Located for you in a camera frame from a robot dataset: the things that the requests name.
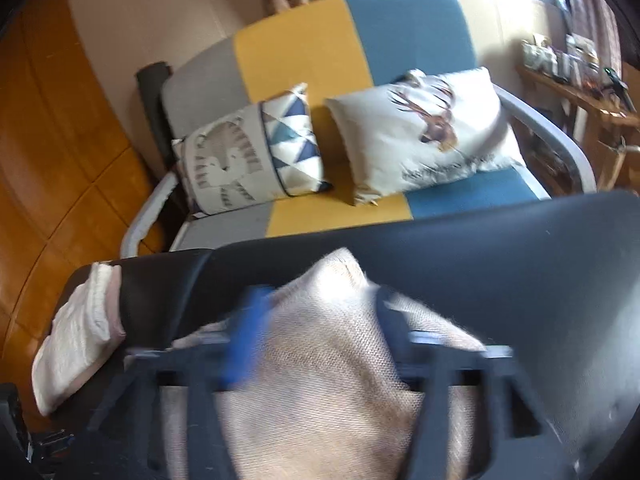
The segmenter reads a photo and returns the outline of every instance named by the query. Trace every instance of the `folded towel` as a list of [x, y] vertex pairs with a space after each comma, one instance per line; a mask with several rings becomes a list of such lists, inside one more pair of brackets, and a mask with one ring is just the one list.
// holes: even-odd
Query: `folded towel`
[[124, 340], [120, 322], [120, 266], [93, 264], [53, 319], [31, 367], [31, 383], [42, 415], [78, 391]]
[[[216, 395], [223, 432], [244, 480], [393, 479], [406, 452], [421, 394], [399, 381], [367, 281], [346, 249], [329, 254], [275, 291], [254, 375]], [[390, 305], [413, 330], [449, 346], [482, 350], [478, 340], [416, 301]], [[215, 330], [208, 326], [206, 330]], [[185, 338], [176, 346], [197, 344]], [[450, 480], [466, 478], [478, 393], [450, 389]], [[161, 393], [168, 473], [187, 480], [186, 389]]]

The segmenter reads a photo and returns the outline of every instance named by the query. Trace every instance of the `wooden table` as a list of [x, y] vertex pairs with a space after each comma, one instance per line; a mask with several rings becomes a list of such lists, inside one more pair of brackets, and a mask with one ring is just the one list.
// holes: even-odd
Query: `wooden table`
[[524, 66], [517, 66], [516, 70], [529, 89], [535, 89], [539, 84], [570, 102], [567, 128], [569, 136], [574, 136], [578, 108], [587, 112], [584, 137], [578, 145], [591, 163], [598, 190], [612, 189], [625, 160], [625, 153], [620, 150], [622, 139], [627, 144], [632, 144], [638, 138], [638, 128], [640, 128], [638, 115], [617, 107], [609, 100], [600, 101], [582, 90], [557, 83], [550, 77]]

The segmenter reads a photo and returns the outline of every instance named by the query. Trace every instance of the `throw pillow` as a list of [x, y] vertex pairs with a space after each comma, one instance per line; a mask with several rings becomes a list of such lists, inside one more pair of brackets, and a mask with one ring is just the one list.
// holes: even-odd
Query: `throw pillow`
[[345, 143], [356, 203], [524, 165], [485, 68], [425, 76], [327, 99]]
[[175, 140], [174, 150], [197, 218], [328, 187], [304, 83]]

